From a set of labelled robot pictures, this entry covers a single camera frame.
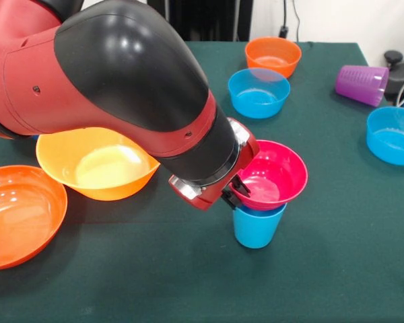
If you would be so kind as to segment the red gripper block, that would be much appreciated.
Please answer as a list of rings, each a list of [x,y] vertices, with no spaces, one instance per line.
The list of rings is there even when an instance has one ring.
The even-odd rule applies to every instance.
[[[256,157],[259,144],[243,124],[233,118],[226,120],[217,117],[197,146],[170,160],[176,169],[169,184],[200,210],[208,210],[218,199],[236,209],[242,206],[240,195],[250,196],[238,173]]]

